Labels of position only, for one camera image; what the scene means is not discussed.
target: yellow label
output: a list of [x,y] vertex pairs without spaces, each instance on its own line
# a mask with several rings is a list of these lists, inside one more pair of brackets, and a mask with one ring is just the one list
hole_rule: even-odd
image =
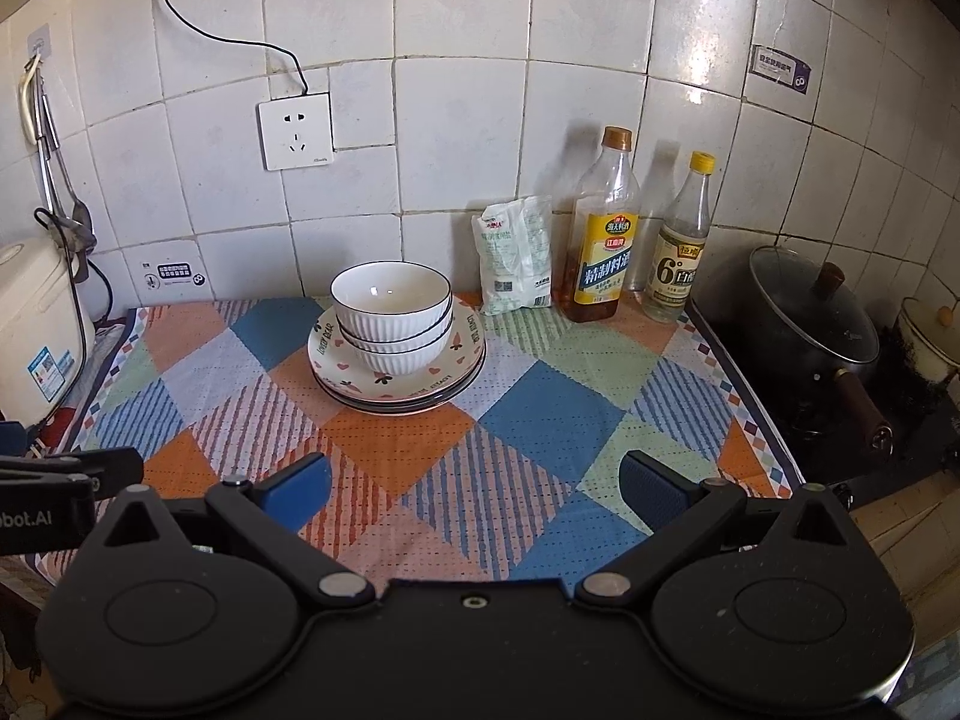
[[620,297],[630,249],[637,234],[637,214],[590,214],[580,249],[580,274],[573,299],[590,305]]
[[683,306],[693,287],[705,241],[661,227],[647,281],[647,298],[664,307]]

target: black stovetop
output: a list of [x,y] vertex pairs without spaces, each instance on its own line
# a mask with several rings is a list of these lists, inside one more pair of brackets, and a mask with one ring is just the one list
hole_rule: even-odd
[[758,370],[743,334],[714,325],[784,438],[808,482],[847,485],[853,507],[909,487],[943,467],[960,469],[960,410],[944,389],[929,388],[904,362],[896,334],[880,338],[880,360],[867,392],[894,430],[893,456],[867,447],[832,384],[799,394]]

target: black cable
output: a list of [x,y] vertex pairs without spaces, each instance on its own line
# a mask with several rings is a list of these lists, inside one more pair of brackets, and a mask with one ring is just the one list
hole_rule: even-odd
[[93,270],[95,274],[100,276],[100,280],[104,282],[104,286],[107,288],[107,311],[104,311],[104,315],[99,319],[97,319],[96,322],[93,323],[93,326],[95,328],[100,329],[101,327],[104,326],[104,324],[107,323],[107,320],[110,318],[110,312],[113,311],[113,288],[110,285],[110,280],[104,274],[104,271],[101,271],[97,267],[96,263],[93,262],[93,260],[88,258],[86,260],[86,264],[90,266],[90,268]]
[[77,315],[77,328],[80,330],[80,366],[77,368],[77,375],[74,377],[73,381],[70,382],[70,385],[64,390],[64,394],[59,396],[56,404],[51,406],[51,409],[47,415],[40,420],[37,424],[32,426],[28,435],[32,440],[40,432],[42,427],[49,421],[51,416],[56,413],[56,410],[64,403],[64,400],[71,394],[73,388],[77,386],[77,382],[80,381],[80,375],[83,374],[83,369],[86,367],[86,357],[88,357],[88,350],[86,349],[86,333],[83,331],[83,309],[80,309],[80,298],[77,295],[77,282],[73,280],[73,268],[70,266],[70,255],[69,248],[67,247],[66,242],[66,233],[64,233],[64,228],[59,223],[59,219],[51,214],[46,208],[37,208],[34,210],[34,219],[37,220],[37,223],[46,229],[50,229],[50,225],[45,223],[40,216],[45,215],[46,218],[49,218],[51,223],[53,223],[56,228],[56,232],[59,233],[61,237],[61,243],[64,245],[64,257],[66,257],[66,276],[70,282],[70,295],[73,296],[73,309]]
[[200,35],[203,35],[203,37],[205,38],[209,38],[210,40],[216,40],[219,43],[234,43],[237,46],[261,46],[261,47],[264,47],[264,49],[272,49],[275,52],[285,53],[285,55],[289,56],[292,60],[294,60],[294,64],[296,65],[296,72],[299,73],[299,76],[301,77],[301,84],[304,84],[304,97],[306,97],[306,95],[310,93],[310,87],[307,86],[306,77],[304,76],[304,69],[301,68],[301,65],[299,64],[299,59],[296,58],[296,55],[294,54],[294,52],[288,52],[288,50],[282,49],[280,46],[275,46],[273,43],[263,43],[259,40],[234,40],[233,38],[224,38],[224,37],[220,37],[219,35],[211,35],[209,32],[203,31],[198,26],[192,25],[192,23],[186,20],[183,16],[179,15],[179,12],[176,10],[176,8],[174,8],[173,4],[171,4],[170,0],[163,0],[163,1],[166,2],[167,7],[170,9],[170,12],[173,13],[174,16],[176,16],[176,18],[180,19],[186,26],[189,26],[189,28],[193,29],[194,32],[198,32]]

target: plastic package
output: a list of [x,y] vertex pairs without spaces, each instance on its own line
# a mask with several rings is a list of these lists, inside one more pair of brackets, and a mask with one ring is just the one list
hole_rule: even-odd
[[483,314],[550,306],[552,214],[550,197],[531,196],[491,205],[473,219]]

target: patchwork tablecloth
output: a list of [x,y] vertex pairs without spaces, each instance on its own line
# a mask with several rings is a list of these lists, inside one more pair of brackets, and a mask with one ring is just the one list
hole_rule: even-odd
[[[323,451],[333,494],[301,536],[381,589],[392,577],[561,577],[572,587],[650,533],[617,488],[631,449],[691,480],[720,473],[758,495],[790,494],[687,317],[659,325],[631,302],[586,325],[549,309],[484,317],[476,382],[432,412],[386,418],[315,384],[304,345],[323,305],[138,310],[73,448],[135,446],[166,497]],[[34,565],[56,581],[68,559]]]

